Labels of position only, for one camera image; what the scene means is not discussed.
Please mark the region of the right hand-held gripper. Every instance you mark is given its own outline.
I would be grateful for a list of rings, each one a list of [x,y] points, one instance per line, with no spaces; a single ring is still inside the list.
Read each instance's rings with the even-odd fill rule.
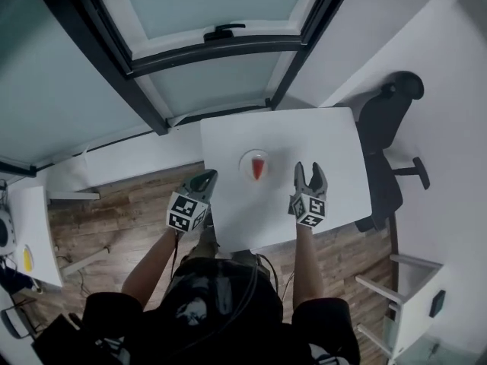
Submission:
[[[313,162],[312,171],[313,175],[309,183],[312,195],[309,195],[303,165],[300,161],[296,163],[295,195],[289,196],[288,213],[294,216],[297,224],[305,227],[316,227],[326,216],[326,176],[317,162]]]

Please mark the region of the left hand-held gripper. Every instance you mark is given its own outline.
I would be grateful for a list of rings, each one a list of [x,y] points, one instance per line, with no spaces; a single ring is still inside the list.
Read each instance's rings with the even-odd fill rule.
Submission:
[[[203,222],[218,180],[217,170],[204,170],[188,178],[172,193],[166,225],[180,232],[191,232]]]

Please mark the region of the round white plate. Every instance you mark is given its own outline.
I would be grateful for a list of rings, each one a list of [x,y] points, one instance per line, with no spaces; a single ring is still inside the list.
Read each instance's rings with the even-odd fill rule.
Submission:
[[[253,182],[253,183],[258,183],[258,182],[262,182],[266,177],[259,180],[259,181],[255,181],[253,179],[253,177],[251,176],[251,159],[254,156],[259,156],[259,157],[262,156],[262,157],[266,158],[267,165],[268,165],[268,171],[266,174],[266,177],[267,177],[268,173],[269,173],[269,164],[270,164],[269,154],[266,151],[263,151],[260,149],[253,149],[253,150],[247,151],[241,157],[240,162],[239,162],[239,171],[246,180]]]

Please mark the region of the red watermelon slice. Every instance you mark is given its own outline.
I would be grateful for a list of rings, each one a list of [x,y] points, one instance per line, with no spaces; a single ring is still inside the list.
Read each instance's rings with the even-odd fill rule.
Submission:
[[[251,159],[251,176],[255,181],[259,181],[266,177],[268,165],[266,158],[262,156],[254,156]]]

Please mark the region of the person's right forearm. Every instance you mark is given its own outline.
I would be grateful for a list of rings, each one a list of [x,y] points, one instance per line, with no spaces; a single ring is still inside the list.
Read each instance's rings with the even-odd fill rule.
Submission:
[[[296,224],[294,256],[293,310],[309,300],[323,296],[323,277],[314,244],[314,235],[309,227]]]

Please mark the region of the person's left forearm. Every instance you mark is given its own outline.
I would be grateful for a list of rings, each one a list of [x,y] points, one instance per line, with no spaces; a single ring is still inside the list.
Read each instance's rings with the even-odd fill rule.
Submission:
[[[156,288],[170,257],[173,255],[178,236],[168,227],[160,239],[134,267],[125,279],[121,292],[136,299],[144,309]]]

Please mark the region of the white square table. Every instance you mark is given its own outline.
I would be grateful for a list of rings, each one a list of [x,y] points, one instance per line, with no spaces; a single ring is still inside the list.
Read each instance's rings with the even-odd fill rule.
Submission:
[[[200,124],[205,166],[218,171],[212,218],[222,252],[259,249],[294,240],[288,214],[295,193],[294,166],[312,177],[317,162],[326,176],[325,219],[320,233],[371,214],[371,195],[355,119],[349,108],[312,108],[246,113],[204,119]],[[269,173],[250,182],[239,171],[250,150],[269,154]]]

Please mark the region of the person's trouser leg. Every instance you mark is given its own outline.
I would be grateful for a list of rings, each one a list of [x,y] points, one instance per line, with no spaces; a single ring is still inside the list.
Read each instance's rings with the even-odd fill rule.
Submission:
[[[188,259],[206,258],[214,259],[218,254],[219,245],[213,226],[205,228],[199,237],[199,241],[186,256]]]

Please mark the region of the black office chair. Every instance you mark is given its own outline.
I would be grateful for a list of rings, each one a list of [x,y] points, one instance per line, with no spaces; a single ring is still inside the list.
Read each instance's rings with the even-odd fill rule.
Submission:
[[[384,150],[393,143],[400,124],[414,100],[424,96],[422,79],[410,71],[398,71],[384,84],[380,93],[361,109],[356,127],[361,142],[371,195],[371,215],[355,222],[362,233],[382,230],[386,219],[403,204],[403,196],[396,180],[398,176],[418,176],[425,190],[431,182],[419,157],[413,166],[392,169]]]

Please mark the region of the black-framed window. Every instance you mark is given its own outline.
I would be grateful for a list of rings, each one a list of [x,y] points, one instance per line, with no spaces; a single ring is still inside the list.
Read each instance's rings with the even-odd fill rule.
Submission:
[[[275,110],[344,0],[43,0],[156,133]],[[245,24],[204,43],[215,26]]]

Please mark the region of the person's black shirt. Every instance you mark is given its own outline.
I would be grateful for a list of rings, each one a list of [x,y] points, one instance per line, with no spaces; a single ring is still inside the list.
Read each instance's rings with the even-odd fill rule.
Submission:
[[[302,303],[290,322],[257,268],[191,259],[176,271],[161,304],[100,292],[81,318],[56,318],[33,343],[43,365],[359,365],[349,305]]]

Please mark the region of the white side table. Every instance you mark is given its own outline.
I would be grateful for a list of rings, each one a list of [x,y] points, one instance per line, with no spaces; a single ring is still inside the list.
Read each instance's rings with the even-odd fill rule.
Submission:
[[[392,315],[384,334],[377,335],[363,322],[357,330],[385,356],[384,365],[487,365],[487,279],[463,276],[438,262],[392,254],[398,269],[421,274],[406,289],[392,289],[366,275],[358,284],[382,296]],[[445,290],[444,305],[429,317],[431,301]]]
[[[48,218],[49,200],[93,201],[99,198],[99,194],[91,192],[48,192],[44,186],[10,192],[8,208],[13,220],[17,247],[12,254],[8,255],[7,263],[30,278],[62,287],[65,277],[105,259],[110,254],[110,249],[106,246],[83,259],[59,267]],[[24,270],[22,262],[24,245],[28,245],[33,253],[34,268],[30,273]]]

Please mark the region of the small black box device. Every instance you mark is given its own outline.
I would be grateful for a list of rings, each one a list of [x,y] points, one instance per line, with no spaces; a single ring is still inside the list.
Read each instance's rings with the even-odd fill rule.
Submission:
[[[429,310],[429,317],[434,318],[442,310],[444,305],[444,299],[446,296],[445,290],[439,290],[431,301],[431,307]]]

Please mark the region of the white round device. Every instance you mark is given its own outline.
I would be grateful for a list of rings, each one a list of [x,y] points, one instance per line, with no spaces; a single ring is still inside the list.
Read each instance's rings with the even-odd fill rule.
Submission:
[[[16,243],[11,215],[0,208],[0,256],[12,254],[17,247]]]

